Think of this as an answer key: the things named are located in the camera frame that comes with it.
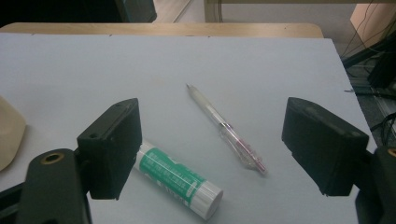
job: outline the glue stick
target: glue stick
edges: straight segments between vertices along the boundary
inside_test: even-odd
[[[219,206],[223,190],[143,140],[134,168],[208,220]]]

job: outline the green glue stick label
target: green glue stick label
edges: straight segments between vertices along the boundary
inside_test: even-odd
[[[142,157],[139,169],[187,206],[190,206],[196,190],[205,182],[205,179],[156,147]]]

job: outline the white table surface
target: white table surface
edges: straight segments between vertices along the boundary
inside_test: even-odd
[[[267,177],[242,167],[186,83],[262,155]],[[290,96],[370,134],[350,89],[329,39],[0,34],[0,95],[28,124],[0,190],[21,183],[35,156],[75,149],[106,109],[136,97],[144,138],[224,189],[207,223],[357,223],[357,189],[322,196],[281,141]],[[118,201],[90,204],[96,224],[204,222],[136,170]]]

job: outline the white glue stick cap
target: white glue stick cap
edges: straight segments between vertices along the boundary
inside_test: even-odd
[[[195,192],[190,209],[204,220],[208,220],[218,208],[222,194],[222,189],[206,180]]]

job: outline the floor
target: floor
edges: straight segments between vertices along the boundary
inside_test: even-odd
[[[355,4],[223,4],[222,18],[223,22],[314,23],[321,28],[326,38],[332,39],[341,55],[361,45],[361,40],[355,35],[355,29],[350,22],[355,6]],[[191,0],[177,22],[205,22],[204,1]]]

